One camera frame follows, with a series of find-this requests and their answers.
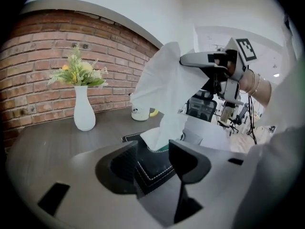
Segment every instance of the white tissue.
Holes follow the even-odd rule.
[[[141,108],[154,108],[164,114],[160,127],[141,134],[147,146],[156,151],[179,139],[187,116],[178,110],[199,90],[208,77],[198,68],[180,65],[177,42],[165,44],[146,64],[131,103]]]

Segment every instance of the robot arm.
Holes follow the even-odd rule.
[[[180,64],[200,68],[209,77],[209,81],[202,87],[203,90],[217,94],[228,102],[243,104],[237,100],[239,81],[247,70],[247,66],[256,59],[248,39],[232,38],[224,52],[187,53],[180,58]],[[228,74],[228,61],[236,65],[231,76]]]

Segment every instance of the black rectangular slot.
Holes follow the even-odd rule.
[[[208,62],[215,63],[214,54],[208,54]]]
[[[230,158],[228,161],[239,166],[241,166],[244,162],[243,160],[238,158]]]
[[[38,206],[48,214],[54,216],[59,204],[68,192],[69,188],[69,185],[55,183],[38,202]]]

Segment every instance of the brick wall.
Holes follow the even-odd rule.
[[[20,131],[55,119],[73,116],[73,86],[47,86],[53,69],[67,63],[80,45],[84,60],[98,59],[107,67],[108,87],[89,88],[95,112],[129,106],[145,63],[157,48],[131,30],[95,15],[66,10],[44,10],[20,18],[0,52],[0,110],[5,147]]]

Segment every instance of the white vase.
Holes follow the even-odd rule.
[[[88,86],[75,86],[76,103],[74,108],[74,122],[81,131],[90,131],[95,126],[95,114],[87,96]]]

